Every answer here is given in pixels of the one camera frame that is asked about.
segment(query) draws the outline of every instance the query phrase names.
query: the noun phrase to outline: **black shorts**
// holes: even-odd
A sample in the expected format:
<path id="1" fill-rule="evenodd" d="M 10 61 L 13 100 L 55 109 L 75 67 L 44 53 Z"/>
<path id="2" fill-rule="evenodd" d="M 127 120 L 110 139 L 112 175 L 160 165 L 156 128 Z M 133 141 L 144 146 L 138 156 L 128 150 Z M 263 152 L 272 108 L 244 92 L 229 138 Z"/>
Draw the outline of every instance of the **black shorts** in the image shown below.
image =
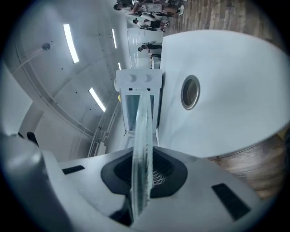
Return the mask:
<path id="1" fill-rule="evenodd" d="M 150 27 L 159 28 L 161 21 L 151 22 Z"/>

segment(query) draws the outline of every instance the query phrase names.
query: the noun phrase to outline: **ceiling light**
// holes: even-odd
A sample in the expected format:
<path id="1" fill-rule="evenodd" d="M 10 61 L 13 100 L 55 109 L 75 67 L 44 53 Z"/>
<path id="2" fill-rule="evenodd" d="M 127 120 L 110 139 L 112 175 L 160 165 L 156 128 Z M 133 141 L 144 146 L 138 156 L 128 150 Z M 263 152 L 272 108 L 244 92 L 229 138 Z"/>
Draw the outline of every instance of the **ceiling light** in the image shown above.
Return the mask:
<path id="1" fill-rule="evenodd" d="M 115 48 L 117 48 L 114 29 L 112 29 L 112 33 L 113 33 L 114 45 L 115 45 Z"/>
<path id="2" fill-rule="evenodd" d="M 64 24 L 63 28 L 64 28 L 65 37 L 67 38 L 68 48 L 72 55 L 72 60 L 74 63 L 77 63 L 79 60 L 77 57 L 77 52 L 73 45 L 73 38 L 72 38 L 71 30 L 69 28 L 69 24 Z"/>
<path id="3" fill-rule="evenodd" d="M 98 98 L 98 96 L 96 95 L 94 89 L 90 88 L 89 92 L 90 92 L 91 96 L 95 99 L 95 101 L 98 103 L 99 107 L 105 112 L 106 108 L 104 107 L 104 105 L 102 104 L 102 102 Z"/>

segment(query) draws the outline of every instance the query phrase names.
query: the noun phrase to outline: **black mesh grille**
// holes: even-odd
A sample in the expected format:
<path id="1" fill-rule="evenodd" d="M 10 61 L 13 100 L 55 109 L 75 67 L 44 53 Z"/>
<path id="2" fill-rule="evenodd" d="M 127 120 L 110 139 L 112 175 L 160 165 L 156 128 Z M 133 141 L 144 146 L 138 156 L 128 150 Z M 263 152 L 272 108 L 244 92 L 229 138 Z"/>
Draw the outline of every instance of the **black mesh grille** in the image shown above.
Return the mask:
<path id="1" fill-rule="evenodd" d="M 166 159 L 153 152 L 153 181 L 154 187 L 164 183 L 173 173 L 174 166 Z M 132 156 L 119 163 L 114 168 L 115 175 L 131 186 Z"/>

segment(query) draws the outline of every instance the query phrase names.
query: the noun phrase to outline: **white table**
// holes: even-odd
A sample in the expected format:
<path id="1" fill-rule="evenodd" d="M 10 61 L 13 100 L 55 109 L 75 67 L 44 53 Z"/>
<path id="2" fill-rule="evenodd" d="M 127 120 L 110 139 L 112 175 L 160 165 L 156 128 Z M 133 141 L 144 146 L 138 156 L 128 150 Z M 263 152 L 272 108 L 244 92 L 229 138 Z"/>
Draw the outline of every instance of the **white table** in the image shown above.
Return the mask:
<path id="1" fill-rule="evenodd" d="M 197 157 L 229 154 L 265 140 L 290 121 L 287 55 L 261 39 L 220 30 L 163 38 L 160 146 Z M 200 82 L 192 110 L 181 104 L 188 75 Z"/>

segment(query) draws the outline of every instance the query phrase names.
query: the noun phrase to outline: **shoe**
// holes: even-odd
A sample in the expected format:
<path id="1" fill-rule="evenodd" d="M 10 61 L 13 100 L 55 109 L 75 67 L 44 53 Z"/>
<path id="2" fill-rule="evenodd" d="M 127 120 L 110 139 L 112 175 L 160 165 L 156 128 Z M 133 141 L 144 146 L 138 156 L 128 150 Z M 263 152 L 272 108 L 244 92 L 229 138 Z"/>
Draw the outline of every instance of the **shoe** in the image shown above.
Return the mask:
<path id="1" fill-rule="evenodd" d="M 184 5 L 182 5 L 182 6 L 180 6 L 179 8 L 178 8 L 178 15 L 179 16 L 181 16 L 181 15 L 183 15 L 183 11 L 184 11 Z"/>

